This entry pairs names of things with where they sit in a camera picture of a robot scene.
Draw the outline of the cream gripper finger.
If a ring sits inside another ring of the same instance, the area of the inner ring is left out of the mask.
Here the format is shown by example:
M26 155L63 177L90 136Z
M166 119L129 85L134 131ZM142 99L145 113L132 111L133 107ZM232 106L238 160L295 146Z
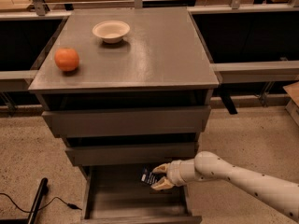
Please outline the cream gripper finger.
M151 185L155 190L171 189L174 185L164 176L158 182Z
M168 163L163 163L157 167L155 167L152 172L155 173L155 174L166 174L167 173L167 170L168 170L168 166L169 164Z

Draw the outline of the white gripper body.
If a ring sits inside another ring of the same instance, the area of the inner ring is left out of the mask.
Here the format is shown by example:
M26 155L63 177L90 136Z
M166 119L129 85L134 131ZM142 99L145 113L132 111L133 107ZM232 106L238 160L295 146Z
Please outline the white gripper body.
M176 187L184 186L186 184L180 173L180 165L181 160L172 161L168 164L166 171L167 179Z

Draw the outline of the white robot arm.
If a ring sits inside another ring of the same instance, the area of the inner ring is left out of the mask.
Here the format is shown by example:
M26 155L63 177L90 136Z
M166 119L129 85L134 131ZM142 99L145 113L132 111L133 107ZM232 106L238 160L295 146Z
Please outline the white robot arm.
M201 151L193 159L164 163L152 172L164 175L151 185L155 190L220 179L299 222L299 184L232 165L214 153Z

